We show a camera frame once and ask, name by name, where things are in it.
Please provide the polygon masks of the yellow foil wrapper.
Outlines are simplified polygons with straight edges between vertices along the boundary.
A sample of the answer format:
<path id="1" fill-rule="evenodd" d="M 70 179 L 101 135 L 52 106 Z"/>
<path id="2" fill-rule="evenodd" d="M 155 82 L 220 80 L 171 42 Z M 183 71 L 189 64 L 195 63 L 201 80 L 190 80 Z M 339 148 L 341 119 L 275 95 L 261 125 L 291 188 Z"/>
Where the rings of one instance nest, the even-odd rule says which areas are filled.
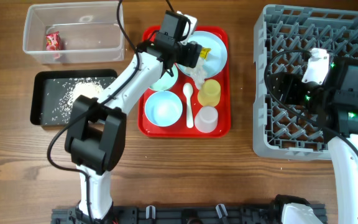
<path id="1" fill-rule="evenodd" d="M 200 52 L 200 58 L 206 60 L 208 58 L 208 54 L 210 53 L 211 49 L 203 47 Z"/>

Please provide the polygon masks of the white rice pile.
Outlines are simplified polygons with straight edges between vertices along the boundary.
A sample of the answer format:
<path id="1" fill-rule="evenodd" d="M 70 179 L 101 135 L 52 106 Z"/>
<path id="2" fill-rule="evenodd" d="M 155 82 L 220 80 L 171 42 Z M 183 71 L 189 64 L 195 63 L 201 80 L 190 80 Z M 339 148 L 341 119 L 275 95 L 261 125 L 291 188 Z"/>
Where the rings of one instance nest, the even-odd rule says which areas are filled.
<path id="1" fill-rule="evenodd" d="M 56 78 L 45 82 L 43 125 L 66 124 L 74 101 L 80 96 L 97 97 L 115 80 L 114 77 Z"/>

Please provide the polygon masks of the green small bowl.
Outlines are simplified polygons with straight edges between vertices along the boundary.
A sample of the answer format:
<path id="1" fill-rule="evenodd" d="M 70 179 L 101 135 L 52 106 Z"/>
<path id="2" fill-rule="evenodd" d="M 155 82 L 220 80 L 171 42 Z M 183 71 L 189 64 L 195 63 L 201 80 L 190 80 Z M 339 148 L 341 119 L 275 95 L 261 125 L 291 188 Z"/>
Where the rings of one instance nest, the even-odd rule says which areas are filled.
<path id="1" fill-rule="evenodd" d="M 154 84 L 150 86 L 153 91 L 167 91 L 170 90 L 178 80 L 178 69 L 174 65 L 170 70 L 167 70 L 163 76 Z"/>

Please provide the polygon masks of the light blue plate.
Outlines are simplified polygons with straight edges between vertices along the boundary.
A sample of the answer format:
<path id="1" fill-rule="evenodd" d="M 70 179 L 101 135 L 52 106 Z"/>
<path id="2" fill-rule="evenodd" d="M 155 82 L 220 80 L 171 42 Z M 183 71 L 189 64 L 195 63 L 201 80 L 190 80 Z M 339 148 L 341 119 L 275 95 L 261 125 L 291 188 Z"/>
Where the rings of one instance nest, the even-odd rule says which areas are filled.
<path id="1" fill-rule="evenodd" d="M 211 78 L 223 70 L 227 62 L 227 48 L 217 35 L 206 31 L 195 31 L 189 41 L 211 49 L 203 64 L 206 78 Z"/>

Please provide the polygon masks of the red snack wrapper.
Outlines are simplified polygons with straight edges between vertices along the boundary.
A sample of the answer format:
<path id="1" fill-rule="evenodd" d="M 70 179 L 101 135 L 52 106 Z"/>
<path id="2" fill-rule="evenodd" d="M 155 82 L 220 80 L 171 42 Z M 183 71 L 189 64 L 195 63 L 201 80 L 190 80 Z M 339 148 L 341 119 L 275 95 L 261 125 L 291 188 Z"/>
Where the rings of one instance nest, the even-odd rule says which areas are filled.
<path id="1" fill-rule="evenodd" d="M 46 38 L 46 51 L 59 51 L 63 50 L 62 40 L 59 31 L 47 34 Z"/>

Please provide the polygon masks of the yellow plastic cup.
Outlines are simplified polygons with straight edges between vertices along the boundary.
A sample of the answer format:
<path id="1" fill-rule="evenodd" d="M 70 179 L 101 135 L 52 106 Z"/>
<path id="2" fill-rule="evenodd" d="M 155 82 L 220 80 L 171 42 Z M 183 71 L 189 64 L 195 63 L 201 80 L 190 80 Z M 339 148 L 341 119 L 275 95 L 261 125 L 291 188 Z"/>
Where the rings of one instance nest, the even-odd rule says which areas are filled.
<path id="1" fill-rule="evenodd" d="M 219 104 L 221 97 L 221 86 L 218 81 L 206 80 L 198 92 L 198 102 L 201 106 L 215 107 Z"/>

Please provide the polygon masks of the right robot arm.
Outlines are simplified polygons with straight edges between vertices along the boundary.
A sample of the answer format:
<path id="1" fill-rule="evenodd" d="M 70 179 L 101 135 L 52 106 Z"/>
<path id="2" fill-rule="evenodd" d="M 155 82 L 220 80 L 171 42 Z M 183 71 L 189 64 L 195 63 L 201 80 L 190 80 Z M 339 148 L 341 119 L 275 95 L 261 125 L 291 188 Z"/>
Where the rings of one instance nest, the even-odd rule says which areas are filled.
<path id="1" fill-rule="evenodd" d="M 303 76 L 264 70 L 268 94 L 323 132 L 334 167 L 338 222 L 358 223 L 358 60 L 313 56 Z"/>

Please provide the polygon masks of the white plastic spoon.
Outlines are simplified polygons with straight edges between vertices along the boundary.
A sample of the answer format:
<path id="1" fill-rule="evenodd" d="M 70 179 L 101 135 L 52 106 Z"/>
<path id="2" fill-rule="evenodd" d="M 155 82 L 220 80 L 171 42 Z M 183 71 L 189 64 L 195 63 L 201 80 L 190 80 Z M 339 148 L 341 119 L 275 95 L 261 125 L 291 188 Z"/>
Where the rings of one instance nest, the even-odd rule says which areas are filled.
<path id="1" fill-rule="evenodd" d="M 186 127 L 192 128 L 194 126 L 193 113 L 191 108 L 191 96 L 193 94 L 193 87 L 190 83 L 184 84 L 183 94 L 186 98 Z"/>

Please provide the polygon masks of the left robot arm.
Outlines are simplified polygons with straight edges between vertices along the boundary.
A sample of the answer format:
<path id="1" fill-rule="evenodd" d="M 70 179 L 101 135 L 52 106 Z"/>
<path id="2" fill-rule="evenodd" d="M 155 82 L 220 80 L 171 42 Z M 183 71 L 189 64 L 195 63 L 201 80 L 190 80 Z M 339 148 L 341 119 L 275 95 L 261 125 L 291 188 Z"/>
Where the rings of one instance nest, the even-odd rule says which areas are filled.
<path id="1" fill-rule="evenodd" d="M 144 92 L 175 64 L 194 68 L 202 46 L 187 37 L 157 31 L 134 47 L 128 67 L 98 97 L 80 95 L 73 103 L 65 150 L 81 177 L 79 221 L 112 220 L 110 172 L 119 162 L 127 115 Z"/>

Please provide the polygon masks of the white tissue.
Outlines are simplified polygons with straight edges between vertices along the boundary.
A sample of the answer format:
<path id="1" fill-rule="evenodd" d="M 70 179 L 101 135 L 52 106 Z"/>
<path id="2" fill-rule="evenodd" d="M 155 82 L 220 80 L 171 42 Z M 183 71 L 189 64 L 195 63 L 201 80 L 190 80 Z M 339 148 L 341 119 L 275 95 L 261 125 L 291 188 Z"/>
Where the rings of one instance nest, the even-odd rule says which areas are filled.
<path id="1" fill-rule="evenodd" d="M 198 90 L 200 90 L 203 86 L 204 80 L 206 79 L 206 76 L 208 74 L 207 71 L 203 68 L 204 63 L 205 60 L 199 57 L 197 64 L 194 68 L 186 68 L 186 72 L 193 79 L 195 86 Z"/>

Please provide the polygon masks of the light blue rice bowl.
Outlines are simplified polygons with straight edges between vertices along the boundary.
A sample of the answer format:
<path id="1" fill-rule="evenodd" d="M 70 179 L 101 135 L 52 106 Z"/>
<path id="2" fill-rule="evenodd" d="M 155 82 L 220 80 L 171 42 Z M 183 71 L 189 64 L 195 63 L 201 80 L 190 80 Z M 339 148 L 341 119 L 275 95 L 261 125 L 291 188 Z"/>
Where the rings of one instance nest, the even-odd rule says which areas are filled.
<path id="1" fill-rule="evenodd" d="M 180 119 L 182 112 L 181 99 L 170 91 L 151 94 L 144 106 L 146 118 L 158 127 L 172 126 Z"/>

